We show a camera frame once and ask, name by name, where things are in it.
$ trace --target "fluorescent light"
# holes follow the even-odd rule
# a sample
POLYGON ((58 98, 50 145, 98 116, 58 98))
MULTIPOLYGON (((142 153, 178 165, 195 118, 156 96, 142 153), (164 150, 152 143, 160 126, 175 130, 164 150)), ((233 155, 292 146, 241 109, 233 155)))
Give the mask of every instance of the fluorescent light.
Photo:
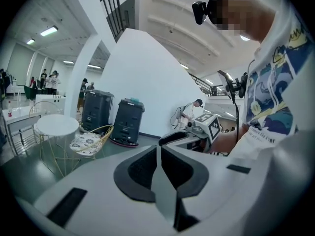
POLYGON ((182 64, 181 64, 181 66, 182 66, 183 68, 185 68, 185 69, 189 69, 187 66, 184 66, 184 65, 182 65, 182 64))
POLYGON ((227 73, 227 76, 228 76, 231 80, 233 80, 233 78, 231 77, 231 75, 229 75, 228 73, 227 73))
POLYGON ((207 79, 206 79, 206 81, 213 85, 213 83, 212 83, 211 81, 209 81, 209 80, 207 80, 207 79))
POLYGON ((242 35, 241 35, 241 39, 244 40, 244 41, 249 41, 250 40, 249 38, 243 37, 242 35))
POLYGON ((34 39, 30 39, 28 42, 26 42, 28 45, 30 45, 30 44, 32 44, 32 43, 34 43, 35 42, 35 40, 34 39))
POLYGON ((56 26, 52 26, 51 28, 43 31, 40 35, 42 35, 44 37, 44 36, 47 36, 48 34, 56 32, 56 31, 58 31, 58 28, 56 26))
POLYGON ((88 65, 88 67, 93 67, 93 68, 102 69, 101 67, 99 67, 99 66, 95 66, 95 65, 88 65))
POLYGON ((228 113, 228 112, 225 112, 226 114, 228 114, 229 116, 232 116, 232 117, 234 117, 234 115, 231 115, 230 113, 228 113))

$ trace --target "black slot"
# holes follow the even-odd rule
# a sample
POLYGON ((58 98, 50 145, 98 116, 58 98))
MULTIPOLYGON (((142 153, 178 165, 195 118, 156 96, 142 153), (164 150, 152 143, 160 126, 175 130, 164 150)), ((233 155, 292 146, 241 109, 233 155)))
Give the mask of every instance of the black slot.
POLYGON ((86 190, 73 188, 52 209, 52 211, 47 215, 47 218, 57 225, 64 227, 75 210, 78 208, 86 193, 86 190))
POLYGON ((229 170, 233 170, 233 171, 237 171, 237 172, 245 173, 245 174, 248 174, 251 171, 250 168, 238 166, 238 165, 234 165, 234 164, 230 164, 226 168, 229 170))

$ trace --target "white partition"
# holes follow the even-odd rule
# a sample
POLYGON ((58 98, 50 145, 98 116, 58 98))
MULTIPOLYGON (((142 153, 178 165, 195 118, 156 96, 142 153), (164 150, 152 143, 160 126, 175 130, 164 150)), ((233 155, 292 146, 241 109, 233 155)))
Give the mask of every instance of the white partition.
MULTIPOLYGON (((163 136, 175 110, 205 95, 179 62, 149 34, 126 29, 106 63, 97 88, 114 94, 113 120, 124 98, 143 102, 140 132, 163 136)), ((197 108, 194 115, 202 114, 197 108)))

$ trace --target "green floor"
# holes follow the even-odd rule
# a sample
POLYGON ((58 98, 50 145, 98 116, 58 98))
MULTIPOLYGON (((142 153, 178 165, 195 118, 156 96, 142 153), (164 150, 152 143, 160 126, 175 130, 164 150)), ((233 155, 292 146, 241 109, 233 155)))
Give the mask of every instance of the green floor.
MULTIPOLYGON (((73 135, 66 138, 66 148, 70 141, 73 139, 73 135)), ((158 139, 139 136, 139 146, 147 146, 147 145, 157 145, 158 139)), ((53 150, 55 152, 56 157, 62 157, 63 151, 61 148, 55 145, 55 141, 51 140, 53 150)), ((57 143, 59 145, 64 146, 65 138, 58 139, 57 143)), ((104 155, 110 156, 114 154, 118 154, 121 152, 125 152, 131 150, 132 148, 122 147, 116 144, 113 144, 109 140, 103 147, 104 155)), ((54 185, 57 181, 59 181, 62 176, 54 164, 51 155, 51 149, 49 147, 49 143, 47 141, 44 142, 44 161, 48 162, 48 166, 51 169, 48 170, 40 160, 39 156, 40 145, 34 146, 31 149, 27 150, 27 153, 23 153, 19 156, 15 156, 10 161, 6 162, 2 165, 2 170, 12 187, 15 195, 25 199, 31 204, 49 187, 54 185)), ((72 155, 72 151, 70 149, 67 150, 68 155, 72 155)), ((96 158, 102 158, 103 154, 100 151, 96 158)), ((78 164, 78 167, 84 163, 90 162, 90 159, 81 159, 78 164)), ((64 171, 63 161, 59 161, 59 166, 62 171, 64 171)), ((69 173, 71 171, 71 164, 67 163, 66 170, 69 173)))

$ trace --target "ceiling light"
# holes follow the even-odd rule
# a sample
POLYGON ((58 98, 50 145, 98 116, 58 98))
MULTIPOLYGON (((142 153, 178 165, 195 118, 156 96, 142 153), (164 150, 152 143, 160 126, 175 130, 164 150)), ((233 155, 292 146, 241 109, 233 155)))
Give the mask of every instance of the ceiling light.
POLYGON ((182 65, 182 64, 181 64, 181 66, 182 66, 183 68, 185 68, 185 69, 189 69, 187 66, 184 66, 184 65, 182 65))
POLYGON ((99 67, 99 66, 95 66, 95 65, 88 65, 88 67, 93 67, 93 68, 102 69, 101 67, 99 67))
POLYGON ((34 43, 35 42, 35 40, 34 39, 30 39, 28 42, 26 42, 28 45, 30 45, 30 44, 32 44, 32 43, 34 43))
POLYGON ((56 31, 58 31, 58 28, 56 26, 52 26, 51 28, 43 31, 40 35, 42 35, 44 37, 44 36, 47 36, 48 34, 56 32, 56 31))
POLYGON ((242 35, 241 35, 241 39, 244 40, 244 41, 249 41, 250 40, 249 38, 243 37, 242 35))
POLYGON ((225 112, 226 114, 228 114, 229 116, 232 116, 232 117, 234 117, 234 115, 231 115, 230 113, 228 113, 228 112, 225 112))
POLYGON ((231 77, 231 75, 229 75, 228 73, 227 73, 227 76, 230 78, 230 80, 233 80, 233 78, 231 77))
POLYGON ((211 81, 209 81, 209 80, 207 80, 207 79, 206 79, 206 81, 213 85, 213 83, 212 83, 211 81))

